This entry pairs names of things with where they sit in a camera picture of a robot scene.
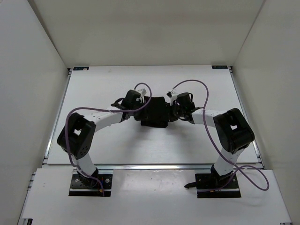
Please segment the black skirt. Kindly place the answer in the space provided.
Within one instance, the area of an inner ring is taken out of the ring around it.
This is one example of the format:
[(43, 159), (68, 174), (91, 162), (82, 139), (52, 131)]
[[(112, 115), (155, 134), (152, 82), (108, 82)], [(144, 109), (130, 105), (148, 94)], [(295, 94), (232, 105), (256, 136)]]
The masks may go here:
[(141, 126), (166, 128), (169, 122), (167, 102), (164, 97), (152, 97), (150, 102), (134, 115)]

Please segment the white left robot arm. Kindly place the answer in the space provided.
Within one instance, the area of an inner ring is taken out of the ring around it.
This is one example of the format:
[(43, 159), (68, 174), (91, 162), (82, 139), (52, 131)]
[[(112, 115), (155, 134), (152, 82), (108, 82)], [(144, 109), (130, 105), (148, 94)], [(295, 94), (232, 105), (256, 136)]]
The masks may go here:
[(147, 97), (145, 89), (129, 90), (125, 98), (117, 99), (108, 108), (78, 107), (68, 113), (57, 144), (68, 154), (86, 186), (92, 187), (98, 182), (98, 169), (89, 155), (94, 134), (134, 116), (147, 107), (151, 99), (152, 93)]

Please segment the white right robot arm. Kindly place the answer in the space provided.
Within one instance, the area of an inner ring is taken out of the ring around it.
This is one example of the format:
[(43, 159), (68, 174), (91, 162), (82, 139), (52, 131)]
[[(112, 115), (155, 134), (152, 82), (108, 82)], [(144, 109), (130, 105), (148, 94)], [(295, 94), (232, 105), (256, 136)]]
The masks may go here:
[(167, 93), (171, 115), (195, 125), (215, 128), (221, 143), (221, 156), (211, 168), (210, 183), (220, 188), (227, 182), (238, 157), (255, 139), (254, 132), (238, 108), (228, 111), (205, 110), (195, 107), (193, 94), (175, 91)]

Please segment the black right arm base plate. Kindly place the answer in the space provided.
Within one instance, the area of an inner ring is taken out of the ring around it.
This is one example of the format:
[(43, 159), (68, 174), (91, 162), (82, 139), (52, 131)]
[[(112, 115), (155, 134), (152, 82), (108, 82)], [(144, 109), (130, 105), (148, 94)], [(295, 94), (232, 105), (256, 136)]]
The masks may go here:
[(237, 176), (218, 180), (212, 173), (196, 173), (195, 181), (184, 186), (186, 189), (196, 188), (198, 199), (241, 198)]

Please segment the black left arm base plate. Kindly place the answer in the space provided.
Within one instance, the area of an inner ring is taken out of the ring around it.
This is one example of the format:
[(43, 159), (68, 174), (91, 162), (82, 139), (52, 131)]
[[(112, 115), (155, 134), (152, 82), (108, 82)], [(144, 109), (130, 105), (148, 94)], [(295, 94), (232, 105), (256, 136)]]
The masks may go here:
[(69, 186), (69, 196), (90, 196), (90, 197), (110, 197), (112, 190), (113, 171), (99, 170), (97, 179), (101, 185), (94, 179), (86, 178), (76, 170), (73, 170)]

